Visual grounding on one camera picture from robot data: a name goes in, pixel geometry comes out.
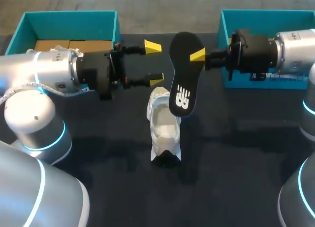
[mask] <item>black table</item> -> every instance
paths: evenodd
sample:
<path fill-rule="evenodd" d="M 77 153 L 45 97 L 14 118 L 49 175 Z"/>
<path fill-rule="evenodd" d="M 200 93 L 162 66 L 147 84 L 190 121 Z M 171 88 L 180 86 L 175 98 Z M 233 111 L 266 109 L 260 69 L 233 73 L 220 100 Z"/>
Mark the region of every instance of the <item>black table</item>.
<path fill-rule="evenodd" d="M 123 35 L 128 45 L 163 45 L 160 55 L 128 56 L 129 77 L 164 72 L 159 86 L 170 89 L 172 36 Z M 199 36 L 215 47 L 214 34 Z M 312 151 L 298 128 L 304 92 L 225 90 L 219 70 L 203 72 L 195 111 L 181 124 L 182 165 L 162 168 L 150 162 L 151 91 L 120 91 L 114 101 L 52 96 L 73 136 L 58 167 L 86 185 L 89 226 L 279 227 L 281 186 Z M 13 141 L 0 116 L 1 139 Z"/>

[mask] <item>teal storage bin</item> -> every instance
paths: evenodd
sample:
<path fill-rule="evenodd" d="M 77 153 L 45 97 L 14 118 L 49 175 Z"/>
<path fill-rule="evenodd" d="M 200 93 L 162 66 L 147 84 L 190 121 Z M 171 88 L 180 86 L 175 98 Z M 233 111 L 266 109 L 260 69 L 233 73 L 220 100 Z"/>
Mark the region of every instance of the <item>teal storage bin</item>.
<path fill-rule="evenodd" d="M 221 11 L 218 31 L 218 47 L 229 45 L 229 38 L 234 30 L 249 29 L 252 34 L 267 34 L 273 38 L 278 32 L 315 29 L 315 13 L 300 10 L 227 10 Z M 250 81 L 251 74 L 233 74 L 231 82 L 228 73 L 221 69 L 223 83 L 226 88 L 252 89 L 306 89 L 307 77 L 287 77 L 273 74 L 270 69 L 266 80 Z"/>
<path fill-rule="evenodd" d="M 37 40 L 120 41 L 116 11 L 25 12 L 6 55 L 25 53 Z"/>

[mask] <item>white cable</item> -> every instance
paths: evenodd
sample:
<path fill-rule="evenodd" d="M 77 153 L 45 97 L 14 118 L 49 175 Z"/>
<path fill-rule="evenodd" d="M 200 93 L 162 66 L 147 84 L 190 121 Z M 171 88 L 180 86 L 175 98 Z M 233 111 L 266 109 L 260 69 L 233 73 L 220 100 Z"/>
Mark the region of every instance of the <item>white cable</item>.
<path fill-rule="evenodd" d="M 36 82 L 29 82 L 29 83 L 22 84 L 19 87 L 10 88 L 9 90 L 7 90 L 5 92 L 5 94 L 3 95 L 3 97 L 0 98 L 0 105 L 2 105 L 6 100 L 8 100 L 14 94 L 17 94 L 20 91 L 27 90 L 25 87 L 34 87 L 34 88 L 41 87 L 42 89 L 45 89 L 48 92 L 51 92 L 53 94 L 56 94 L 56 95 L 59 95 L 59 96 L 62 96 L 62 97 L 74 97 L 74 96 L 77 96 L 77 95 L 80 95 L 80 94 L 92 91 L 89 88 L 84 88 L 84 89 L 81 89 L 80 91 L 75 92 L 75 93 L 62 93 L 62 92 L 59 92 L 56 89 L 53 89 L 53 88 L 51 88 L 51 87 L 49 87 L 49 86 L 47 86 L 45 84 L 36 83 Z"/>

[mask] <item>white sneaker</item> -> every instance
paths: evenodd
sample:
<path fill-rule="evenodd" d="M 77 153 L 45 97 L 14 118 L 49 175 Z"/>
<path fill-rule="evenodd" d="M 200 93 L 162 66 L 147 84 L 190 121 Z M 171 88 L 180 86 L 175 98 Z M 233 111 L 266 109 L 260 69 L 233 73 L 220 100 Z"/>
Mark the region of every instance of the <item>white sneaker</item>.
<path fill-rule="evenodd" d="M 167 89 L 158 87 L 152 91 L 147 107 L 152 137 L 151 161 L 166 150 L 182 160 L 179 144 L 181 118 L 170 112 L 168 103 Z"/>

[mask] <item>concrete floor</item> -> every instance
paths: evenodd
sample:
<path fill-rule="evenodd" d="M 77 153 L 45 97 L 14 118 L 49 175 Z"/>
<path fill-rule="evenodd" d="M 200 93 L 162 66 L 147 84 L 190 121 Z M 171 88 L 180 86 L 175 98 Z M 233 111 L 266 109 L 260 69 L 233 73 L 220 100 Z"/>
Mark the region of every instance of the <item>concrete floor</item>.
<path fill-rule="evenodd" d="M 0 35 L 25 11 L 117 10 L 122 33 L 216 32 L 223 8 L 314 9 L 315 0 L 0 0 Z"/>

